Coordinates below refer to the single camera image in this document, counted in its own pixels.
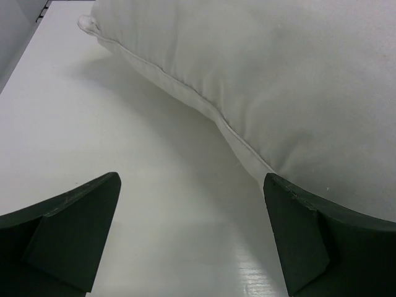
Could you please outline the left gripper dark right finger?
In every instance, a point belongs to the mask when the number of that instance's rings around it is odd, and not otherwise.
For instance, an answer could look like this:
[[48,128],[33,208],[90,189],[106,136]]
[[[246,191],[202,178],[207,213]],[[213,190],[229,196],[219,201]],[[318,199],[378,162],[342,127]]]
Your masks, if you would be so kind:
[[395,223],[274,173],[263,192],[289,296],[395,296]]

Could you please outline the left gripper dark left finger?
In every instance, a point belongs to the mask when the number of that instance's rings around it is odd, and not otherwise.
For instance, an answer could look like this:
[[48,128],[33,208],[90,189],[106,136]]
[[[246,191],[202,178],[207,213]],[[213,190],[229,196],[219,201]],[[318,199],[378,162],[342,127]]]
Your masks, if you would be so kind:
[[1,296],[92,291],[121,190],[115,172],[1,216]]

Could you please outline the white pillow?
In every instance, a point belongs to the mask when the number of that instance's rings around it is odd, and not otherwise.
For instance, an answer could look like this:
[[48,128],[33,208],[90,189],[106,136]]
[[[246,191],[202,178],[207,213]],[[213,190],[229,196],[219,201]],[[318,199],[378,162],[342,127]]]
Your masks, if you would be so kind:
[[394,1],[95,1],[78,25],[258,181],[395,220]]

